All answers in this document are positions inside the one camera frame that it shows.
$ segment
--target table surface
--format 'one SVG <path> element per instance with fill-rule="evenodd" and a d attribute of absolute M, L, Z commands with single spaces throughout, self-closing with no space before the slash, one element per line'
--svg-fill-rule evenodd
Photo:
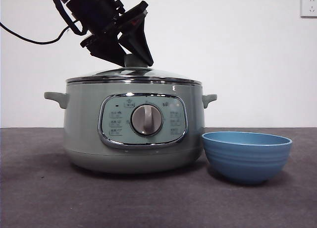
<path fill-rule="evenodd" d="M 258 185 L 230 183 L 203 154 L 184 168 L 140 175 L 72 165 L 62 128 L 1 129 L 3 228 L 315 228 L 317 128 L 207 128 L 289 137 L 287 165 Z"/>

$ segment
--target ceramic bowl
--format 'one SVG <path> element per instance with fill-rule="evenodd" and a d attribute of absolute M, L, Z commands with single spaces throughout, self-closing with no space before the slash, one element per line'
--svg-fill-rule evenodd
<path fill-rule="evenodd" d="M 278 174 L 292 146 L 289 138 L 252 132 L 209 132 L 202 138 L 211 166 L 243 184 L 259 184 Z"/>

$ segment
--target control knob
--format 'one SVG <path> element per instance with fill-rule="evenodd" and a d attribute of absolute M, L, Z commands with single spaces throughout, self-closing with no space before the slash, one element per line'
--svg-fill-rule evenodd
<path fill-rule="evenodd" d="M 162 115 L 153 105 L 141 105 L 134 110 L 131 116 L 131 123 L 138 133 L 152 135 L 160 130 Z"/>

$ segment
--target black cable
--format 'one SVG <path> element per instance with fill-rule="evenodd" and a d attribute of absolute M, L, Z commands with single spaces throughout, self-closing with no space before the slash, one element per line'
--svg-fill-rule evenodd
<path fill-rule="evenodd" d="M 60 35 L 55 39 L 55 40 L 52 40 L 52 41 L 47 41 L 47 42 L 38 42 L 38 41 L 33 41 L 33 40 L 29 40 L 23 36 L 20 36 L 19 34 L 11 31 L 9 28 L 7 28 L 5 25 L 3 25 L 1 22 L 0 22 L 0 26 L 6 30 L 7 32 L 11 33 L 12 35 L 24 40 L 24 41 L 27 41 L 27 42 L 30 42 L 30 43 L 33 43 L 33 44 L 37 44 L 37 45 L 48 45 L 48 44 L 52 44 L 52 43 L 55 43 L 57 41 L 59 41 L 61 39 L 61 37 L 63 36 L 63 34 L 65 33 L 65 31 L 67 31 L 70 27 L 67 26 L 66 28 L 64 28 L 64 30 L 62 30 L 62 32 L 60 33 Z"/>

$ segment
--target power socket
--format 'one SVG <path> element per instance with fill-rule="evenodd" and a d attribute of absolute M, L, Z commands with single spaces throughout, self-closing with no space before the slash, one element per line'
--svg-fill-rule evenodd
<path fill-rule="evenodd" d="M 301 0 L 301 17 L 317 17 L 317 0 Z"/>

